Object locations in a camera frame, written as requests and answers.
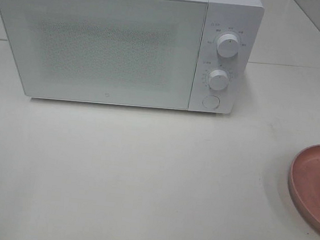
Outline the round white door button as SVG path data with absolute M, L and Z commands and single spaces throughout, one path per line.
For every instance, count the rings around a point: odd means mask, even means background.
M 208 95 L 203 99 L 202 104 L 207 109 L 217 109 L 220 105 L 220 99 L 217 96 Z

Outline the white microwave door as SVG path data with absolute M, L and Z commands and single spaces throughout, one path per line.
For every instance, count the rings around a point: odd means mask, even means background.
M 187 109 L 207 5 L 0 0 L 27 96 Z

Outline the pink round plate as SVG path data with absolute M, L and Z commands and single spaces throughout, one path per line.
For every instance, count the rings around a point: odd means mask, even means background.
M 320 144 L 304 148 L 294 157 L 288 188 L 300 215 L 320 234 Z

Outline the lower white timer knob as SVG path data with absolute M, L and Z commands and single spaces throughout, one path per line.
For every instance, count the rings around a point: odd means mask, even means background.
M 210 89 L 221 91 L 227 88 L 229 83 L 229 74 L 223 70 L 213 70 L 208 77 L 208 85 Z

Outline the upper white power knob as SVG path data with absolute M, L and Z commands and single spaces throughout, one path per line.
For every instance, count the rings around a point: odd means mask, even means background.
M 222 58 L 231 58 L 238 53 L 239 37 L 234 32 L 228 32 L 218 37 L 216 41 L 216 50 Z

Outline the white microwave oven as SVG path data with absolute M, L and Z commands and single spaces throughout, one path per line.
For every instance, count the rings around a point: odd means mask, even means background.
M 192 81 L 188 107 L 187 109 L 173 109 L 228 114 L 232 110 L 258 29 L 261 25 L 261 20 L 264 15 L 263 5 L 260 0 L 177 1 L 205 3 L 207 5 L 207 11 L 204 16 L 202 37 L 200 39 L 199 53 L 196 60 L 195 75 Z M 228 32 L 234 32 L 239 37 L 239 50 L 238 53 L 231 58 L 222 58 L 218 55 L 216 41 L 219 36 Z M 229 74 L 229 83 L 224 90 L 215 91 L 210 89 L 208 77 L 213 70 L 223 70 Z M 217 109 L 207 109 L 203 106 L 203 99 L 208 95 L 219 97 L 220 105 Z

